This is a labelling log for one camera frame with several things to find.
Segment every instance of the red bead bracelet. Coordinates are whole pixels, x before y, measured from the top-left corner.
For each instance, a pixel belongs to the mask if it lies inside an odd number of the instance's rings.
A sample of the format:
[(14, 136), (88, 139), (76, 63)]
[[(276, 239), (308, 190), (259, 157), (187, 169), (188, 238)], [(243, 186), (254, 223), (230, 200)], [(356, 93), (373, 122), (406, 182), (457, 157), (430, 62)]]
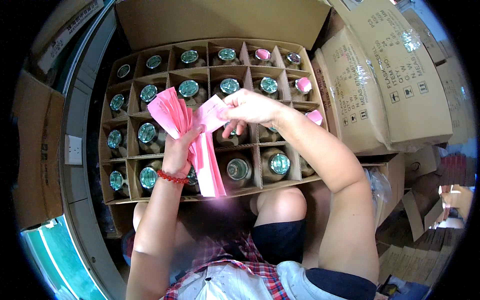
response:
[(156, 173), (159, 177), (161, 177), (163, 179), (166, 179), (168, 181), (173, 181), (174, 183), (184, 183), (184, 184), (186, 184), (186, 183), (189, 182), (188, 178), (175, 178), (175, 177), (172, 177), (170, 175), (165, 174), (162, 170), (158, 170)]

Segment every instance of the pink paper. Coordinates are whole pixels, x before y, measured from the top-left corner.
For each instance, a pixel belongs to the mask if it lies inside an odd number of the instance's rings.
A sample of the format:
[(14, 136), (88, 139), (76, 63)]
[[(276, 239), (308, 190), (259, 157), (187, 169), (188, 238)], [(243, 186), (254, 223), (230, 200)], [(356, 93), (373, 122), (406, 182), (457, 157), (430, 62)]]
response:
[(217, 118), (217, 114), (227, 105), (215, 95), (193, 113), (183, 99), (177, 98), (175, 88), (171, 87), (158, 93), (147, 108), (152, 118), (174, 139), (180, 138), (192, 127), (205, 125), (205, 131), (189, 146), (188, 160), (197, 172), (202, 196), (226, 195), (216, 162), (212, 132), (226, 123)]

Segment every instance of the woman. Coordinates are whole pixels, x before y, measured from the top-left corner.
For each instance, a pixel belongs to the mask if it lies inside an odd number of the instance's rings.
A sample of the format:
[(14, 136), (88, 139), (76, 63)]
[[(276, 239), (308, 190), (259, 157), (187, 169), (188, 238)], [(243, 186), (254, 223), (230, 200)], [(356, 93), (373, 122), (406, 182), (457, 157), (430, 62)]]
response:
[[(236, 249), (231, 243), (214, 244), (203, 261), (193, 261), (186, 275), (169, 287), (174, 247), (188, 240), (188, 234), (177, 223), (183, 185), (159, 178), (148, 205), (135, 209), (127, 299), (373, 299), (379, 265), (372, 192), (353, 153), (300, 112), (265, 96), (242, 89), (224, 101), (233, 106), (220, 116), (230, 121), (224, 137), (235, 127), (241, 134), (247, 122), (275, 127), (332, 192), (320, 268), (306, 270), (300, 264), (306, 203), (290, 187), (253, 199), (258, 217), (251, 235), (236, 241)], [(167, 139), (164, 173), (187, 176), (188, 146), (201, 131)]]

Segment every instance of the wall outlet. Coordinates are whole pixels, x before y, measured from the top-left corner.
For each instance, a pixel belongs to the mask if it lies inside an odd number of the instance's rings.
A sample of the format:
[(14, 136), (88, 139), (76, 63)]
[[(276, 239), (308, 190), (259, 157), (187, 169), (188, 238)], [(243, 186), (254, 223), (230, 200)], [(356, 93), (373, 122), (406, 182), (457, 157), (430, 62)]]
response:
[(65, 135), (65, 165), (82, 164), (82, 138)]

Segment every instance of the jar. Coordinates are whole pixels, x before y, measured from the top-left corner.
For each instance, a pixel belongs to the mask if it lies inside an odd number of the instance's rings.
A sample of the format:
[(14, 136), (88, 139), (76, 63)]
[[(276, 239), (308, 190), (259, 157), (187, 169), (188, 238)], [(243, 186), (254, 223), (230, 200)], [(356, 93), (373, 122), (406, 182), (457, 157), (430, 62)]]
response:
[(107, 137), (107, 146), (112, 151), (113, 158), (127, 157), (127, 130), (120, 128), (112, 130)]
[(220, 99), (225, 98), (228, 95), (235, 93), (240, 90), (240, 84), (236, 79), (225, 78), (217, 84), (213, 89), (213, 95), (217, 95)]
[(292, 101), (308, 101), (308, 93), (312, 90), (312, 83), (307, 77), (290, 80), (290, 94)]
[(198, 56), (196, 50), (187, 50), (180, 55), (180, 61), (177, 64), (177, 69), (187, 69), (196, 67), (206, 67), (207, 62)]
[(193, 166), (190, 167), (190, 172), (188, 172), (187, 178), (188, 183), (183, 186), (183, 190), (189, 194), (199, 194), (200, 186), (198, 185), (197, 173), (195, 172)]
[(301, 168), (301, 175), (302, 177), (309, 177), (313, 173), (315, 173), (315, 170), (309, 165), (309, 163), (300, 156), (300, 168)]
[(128, 110), (128, 100), (122, 94), (116, 94), (110, 101), (110, 109), (114, 118), (124, 116)]
[(253, 83), (253, 91), (273, 100), (278, 100), (278, 83), (271, 77), (264, 77)]
[(208, 92), (195, 80), (185, 80), (179, 86), (177, 97), (184, 99), (186, 105), (201, 104), (208, 100)]
[(300, 70), (301, 57), (298, 53), (289, 52), (283, 57), (285, 68)]
[(278, 148), (268, 148), (262, 155), (262, 178), (264, 182), (277, 182), (282, 180), (290, 169), (290, 160)]
[(222, 137), (222, 132), (227, 127), (228, 123), (230, 122), (227, 122), (225, 125), (223, 125), (223, 128), (220, 127), (214, 132), (216, 144), (219, 147), (230, 147), (244, 144), (248, 138), (248, 126), (245, 127), (241, 135), (238, 135), (237, 130), (233, 129), (228, 138), (224, 138)]
[(274, 127), (266, 128), (265, 126), (259, 125), (258, 140), (261, 143), (270, 143), (283, 141), (283, 138)]
[(237, 53), (232, 48), (223, 48), (212, 59), (212, 66), (237, 66), (241, 65)]
[(143, 169), (140, 171), (138, 177), (140, 184), (143, 190), (151, 195), (153, 187), (155, 186), (156, 180), (158, 179), (157, 171), (162, 169), (162, 161), (160, 159), (154, 159), (150, 161)]
[(248, 59), (250, 61), (250, 65), (254, 66), (272, 66), (272, 62), (270, 59), (272, 58), (272, 54), (267, 49), (258, 48), (253, 53), (248, 55)]
[(119, 81), (126, 81), (131, 78), (133, 78), (133, 73), (130, 72), (130, 65), (125, 64), (119, 67), (117, 70), (117, 79), (119, 79)]
[(145, 123), (138, 129), (138, 145), (145, 154), (163, 153), (165, 150), (165, 130), (152, 123)]
[(120, 197), (128, 198), (128, 181), (127, 181), (127, 168), (126, 166), (118, 167), (115, 171), (110, 173), (108, 178), (110, 187), (117, 193)]
[(251, 161), (238, 151), (224, 153), (218, 160), (218, 169), (223, 184), (230, 189), (245, 187), (252, 178)]
[(147, 105), (155, 99), (158, 89), (153, 84), (146, 85), (140, 92), (140, 111), (146, 111)]

